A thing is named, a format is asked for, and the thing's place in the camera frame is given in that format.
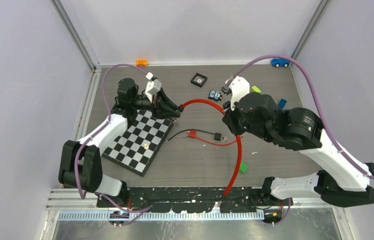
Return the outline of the small black cable padlock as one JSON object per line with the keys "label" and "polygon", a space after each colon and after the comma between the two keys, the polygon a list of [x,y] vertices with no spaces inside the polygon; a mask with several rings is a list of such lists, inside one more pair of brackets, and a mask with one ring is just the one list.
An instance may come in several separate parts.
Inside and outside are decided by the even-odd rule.
{"label": "small black cable padlock", "polygon": [[215,141],[219,141],[219,142],[223,142],[226,138],[222,136],[221,133],[218,133],[218,132],[209,132],[209,131],[206,131],[206,130],[201,130],[201,129],[193,129],[193,128],[188,128],[188,129],[184,129],[184,130],[181,130],[181,131],[178,131],[177,133],[173,134],[171,137],[169,137],[166,142],[169,142],[170,140],[172,140],[174,137],[182,134],[182,133],[186,133],[187,135],[189,135],[190,132],[199,132],[199,133],[205,133],[205,134],[208,134],[208,135],[212,135],[213,136],[213,139]]}

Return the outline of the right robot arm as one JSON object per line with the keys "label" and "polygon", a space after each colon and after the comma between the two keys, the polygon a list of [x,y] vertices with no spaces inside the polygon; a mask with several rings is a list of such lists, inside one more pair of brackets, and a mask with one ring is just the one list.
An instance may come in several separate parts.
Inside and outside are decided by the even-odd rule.
{"label": "right robot arm", "polygon": [[223,123],[234,135],[252,134],[275,146],[308,156],[320,166],[302,177],[266,177],[260,198],[266,205],[289,198],[320,198],[342,208],[374,203],[373,163],[355,169],[330,141],[321,119],[303,107],[282,110],[270,95],[251,92],[222,106]]}

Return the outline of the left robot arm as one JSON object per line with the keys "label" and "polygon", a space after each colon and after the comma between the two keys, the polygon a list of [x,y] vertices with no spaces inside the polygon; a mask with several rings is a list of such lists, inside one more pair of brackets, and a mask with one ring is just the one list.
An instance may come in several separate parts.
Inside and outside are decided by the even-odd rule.
{"label": "left robot arm", "polygon": [[142,93],[133,79],[120,80],[115,104],[107,110],[105,120],[92,132],[64,143],[58,181],[77,188],[82,199],[87,193],[105,194],[116,207],[123,207],[129,199],[127,184],[103,173],[102,155],[112,153],[131,167],[145,168],[142,160],[153,156],[169,130],[163,122],[181,113],[155,77]]}

